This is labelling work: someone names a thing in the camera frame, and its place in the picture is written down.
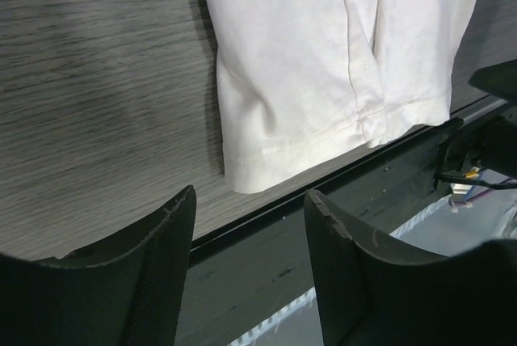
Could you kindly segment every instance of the gray wood grain panel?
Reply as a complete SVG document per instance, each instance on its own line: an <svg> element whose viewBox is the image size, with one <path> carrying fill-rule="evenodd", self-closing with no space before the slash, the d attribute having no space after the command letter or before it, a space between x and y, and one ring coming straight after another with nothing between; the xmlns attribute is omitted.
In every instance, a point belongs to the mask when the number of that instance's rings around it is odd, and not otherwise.
<svg viewBox="0 0 517 346"><path fill-rule="evenodd" d="M515 0L479 0L452 108L483 96L480 65L515 58ZM222 175L216 40L204 0L0 0L0 251L64 255L186 184L195 236L365 155L359 148L261 194Z"/></svg>

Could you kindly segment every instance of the white shirt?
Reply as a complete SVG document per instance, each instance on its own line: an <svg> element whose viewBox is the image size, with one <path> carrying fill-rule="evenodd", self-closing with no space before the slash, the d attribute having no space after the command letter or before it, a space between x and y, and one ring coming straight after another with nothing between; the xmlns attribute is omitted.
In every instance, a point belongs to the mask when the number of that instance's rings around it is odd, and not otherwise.
<svg viewBox="0 0 517 346"><path fill-rule="evenodd" d="M476 0L207 0L225 175L260 192L449 118Z"/></svg>

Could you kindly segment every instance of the gray surface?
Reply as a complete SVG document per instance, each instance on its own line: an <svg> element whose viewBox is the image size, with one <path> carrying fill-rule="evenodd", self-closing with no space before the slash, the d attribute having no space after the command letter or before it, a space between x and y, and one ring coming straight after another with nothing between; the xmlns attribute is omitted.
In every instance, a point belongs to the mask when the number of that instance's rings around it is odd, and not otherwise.
<svg viewBox="0 0 517 346"><path fill-rule="evenodd" d="M314 288L229 346L251 345L324 346Z"/></svg>
<svg viewBox="0 0 517 346"><path fill-rule="evenodd" d="M483 179L500 183L507 177L488 171ZM476 188L469 198L484 191L485 188ZM501 238L516 211L517 190L490 192L468 207L446 204L402 235L401 240L441 255L457 255L491 238Z"/></svg>
<svg viewBox="0 0 517 346"><path fill-rule="evenodd" d="M479 0L452 109L478 67L516 58L515 0ZM0 251L63 255L186 184L195 236L364 156L359 148L253 196L221 164L216 41L204 0L0 0Z"/></svg>

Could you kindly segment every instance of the wire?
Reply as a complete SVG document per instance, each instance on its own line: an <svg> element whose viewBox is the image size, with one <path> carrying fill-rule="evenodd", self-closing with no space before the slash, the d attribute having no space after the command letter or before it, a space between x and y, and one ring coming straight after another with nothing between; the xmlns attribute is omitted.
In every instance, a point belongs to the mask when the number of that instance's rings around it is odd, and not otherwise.
<svg viewBox="0 0 517 346"><path fill-rule="evenodd" d="M489 183L481 179L467 179L464 175L449 175L440 173L437 175L439 180L447 183L466 184L468 186L479 186L486 187L491 190L515 190L517 189L517 183L506 182L506 183Z"/></svg>
<svg viewBox="0 0 517 346"><path fill-rule="evenodd" d="M506 180L503 180L501 183L499 184L508 184L508 183L515 183L515 179L513 178L508 178ZM476 200L479 200L481 198L484 198L485 196L489 195L490 193L494 192L494 190L492 189L488 189L488 190L485 190L483 192L480 192L479 194L476 194L474 196L471 196L470 198L466 199L466 200L460 200L458 202L454 202L452 200L449 200L449 204L451 206L460 206L460 207L464 207L468 204L472 204L473 202L475 202Z"/></svg>

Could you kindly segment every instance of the black plastic part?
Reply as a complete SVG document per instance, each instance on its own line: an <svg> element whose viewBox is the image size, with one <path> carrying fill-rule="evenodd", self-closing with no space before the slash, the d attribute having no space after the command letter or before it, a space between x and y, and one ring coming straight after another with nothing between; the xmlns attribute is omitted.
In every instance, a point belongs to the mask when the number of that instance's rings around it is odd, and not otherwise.
<svg viewBox="0 0 517 346"><path fill-rule="evenodd" d="M500 120L487 129L481 149L481 164L517 178L517 124Z"/></svg>
<svg viewBox="0 0 517 346"><path fill-rule="evenodd" d="M315 191L305 220L325 346L517 341L517 241L447 258L392 238ZM340 258L340 268L320 264L328 256Z"/></svg>
<svg viewBox="0 0 517 346"><path fill-rule="evenodd" d="M496 97L517 104L517 59L479 69L469 83Z"/></svg>
<svg viewBox="0 0 517 346"><path fill-rule="evenodd" d="M499 189L500 186L497 184L491 185L486 182L472 181L466 179L462 174L469 171L473 166L481 164L481 152L485 149L485 140L499 131L501 123L512 123L515 118L517 118L517 107L507 104L453 133L440 145L434 187L438 188L439 182L443 181L447 184L472 184ZM514 140L507 140L504 151L501 151L501 153L511 156L515 151L514 146ZM503 187L508 188L512 185L505 184Z"/></svg>
<svg viewBox="0 0 517 346"><path fill-rule="evenodd" d="M194 220L189 187L64 259L0 255L0 344L173 345Z"/></svg>

